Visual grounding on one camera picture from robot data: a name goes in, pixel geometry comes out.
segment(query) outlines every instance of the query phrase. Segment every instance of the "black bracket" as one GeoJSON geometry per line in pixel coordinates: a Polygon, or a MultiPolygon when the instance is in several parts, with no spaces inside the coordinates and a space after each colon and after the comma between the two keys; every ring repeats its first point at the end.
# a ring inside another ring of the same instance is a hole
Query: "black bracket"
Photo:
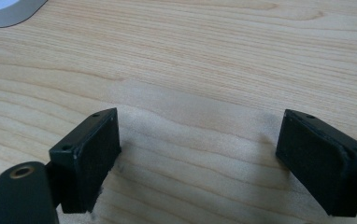
{"type": "Polygon", "coordinates": [[[58,223],[64,213],[92,212],[121,153],[117,109],[86,118],[50,150],[50,162],[16,165],[0,175],[0,224],[58,223]]]}
{"type": "Polygon", "coordinates": [[[328,215],[356,217],[356,140],[309,114],[286,110],[276,155],[328,215]]]}

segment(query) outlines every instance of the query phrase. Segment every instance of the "wooden table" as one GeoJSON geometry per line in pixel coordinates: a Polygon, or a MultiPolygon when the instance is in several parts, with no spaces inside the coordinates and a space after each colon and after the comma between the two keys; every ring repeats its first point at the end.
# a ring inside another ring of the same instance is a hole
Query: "wooden table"
{"type": "Polygon", "coordinates": [[[285,108],[357,139],[355,0],[49,0],[0,29],[0,174],[110,107],[122,154],[62,223],[357,223],[274,155],[285,108]]]}

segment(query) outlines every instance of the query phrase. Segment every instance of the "white object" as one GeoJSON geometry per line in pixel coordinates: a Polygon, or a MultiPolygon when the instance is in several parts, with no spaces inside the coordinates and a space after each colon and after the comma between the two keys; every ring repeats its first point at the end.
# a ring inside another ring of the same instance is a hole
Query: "white object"
{"type": "Polygon", "coordinates": [[[0,0],[0,27],[29,19],[48,0],[0,0]]]}

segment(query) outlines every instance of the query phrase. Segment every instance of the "light wood surface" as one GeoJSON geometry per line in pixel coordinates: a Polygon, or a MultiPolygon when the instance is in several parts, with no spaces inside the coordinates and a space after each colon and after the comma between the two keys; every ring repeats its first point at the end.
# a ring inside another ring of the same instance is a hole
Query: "light wood surface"
{"type": "Polygon", "coordinates": [[[357,223],[274,156],[285,108],[357,139],[355,0],[49,0],[0,29],[0,174],[110,107],[122,154],[62,223],[357,223]]]}

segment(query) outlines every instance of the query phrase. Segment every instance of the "black clamp jaw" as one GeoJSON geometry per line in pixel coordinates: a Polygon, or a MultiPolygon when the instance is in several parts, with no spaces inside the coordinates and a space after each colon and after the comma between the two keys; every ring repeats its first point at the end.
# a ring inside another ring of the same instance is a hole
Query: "black clamp jaw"
{"type": "Polygon", "coordinates": [[[90,115],[50,150],[47,165],[25,162],[0,175],[0,224],[59,223],[64,213],[92,212],[121,153],[117,109],[90,115]]]}
{"type": "Polygon", "coordinates": [[[356,140],[311,115],[286,110],[276,155],[329,216],[356,217],[356,140]]]}

